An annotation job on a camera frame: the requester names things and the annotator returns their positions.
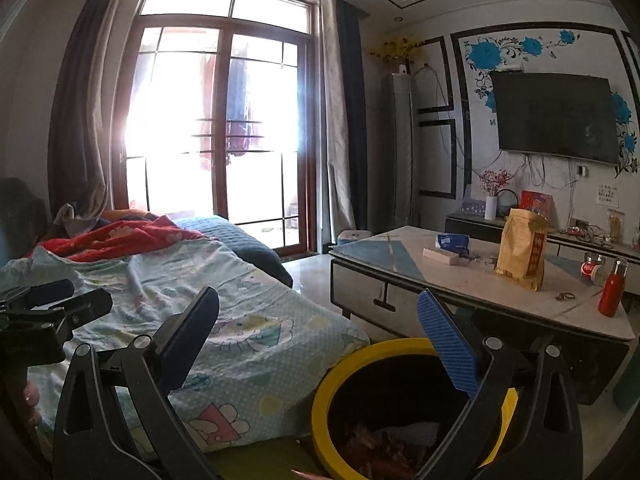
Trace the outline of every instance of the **floor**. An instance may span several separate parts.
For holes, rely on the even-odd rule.
[[[301,260],[284,263],[293,277],[293,288],[304,298],[320,304],[328,309],[340,312],[330,299],[330,263],[332,257],[320,254]],[[640,312],[629,315],[634,331],[640,333]],[[393,336],[361,319],[352,320],[364,330],[373,341],[390,339]],[[615,441],[624,430],[633,408],[627,413],[621,412],[613,401],[613,386],[617,383],[626,362],[633,355],[637,340],[632,345],[625,363],[619,373],[613,377],[608,386],[593,406],[580,406],[582,424],[582,441],[584,447],[584,478],[586,478],[609,452]]]

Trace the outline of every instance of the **note on wall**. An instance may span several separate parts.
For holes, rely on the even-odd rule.
[[[618,188],[608,186],[607,184],[598,184],[598,198],[597,202],[600,205],[606,205],[609,207],[618,207]]]

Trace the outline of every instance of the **television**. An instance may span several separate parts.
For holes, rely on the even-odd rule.
[[[618,163],[607,79],[524,72],[491,72],[491,79],[501,150]]]

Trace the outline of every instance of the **trash can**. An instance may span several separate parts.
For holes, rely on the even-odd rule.
[[[314,447],[335,480],[367,480],[338,451],[344,450],[357,425],[376,432],[435,422],[440,425],[435,450],[467,402],[467,394],[455,389],[427,338],[377,343],[341,361],[322,380],[311,413]],[[516,402],[511,389],[478,466],[496,457]]]

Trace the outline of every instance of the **trash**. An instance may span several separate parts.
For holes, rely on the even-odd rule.
[[[369,480],[410,480],[431,457],[439,428],[437,422],[416,422],[372,433],[358,424],[340,455]]]
[[[378,441],[382,439],[382,434],[388,434],[389,438],[395,440],[404,440],[407,444],[414,446],[433,447],[438,438],[439,422],[416,422],[408,426],[398,427],[389,426],[374,432],[374,436]]]

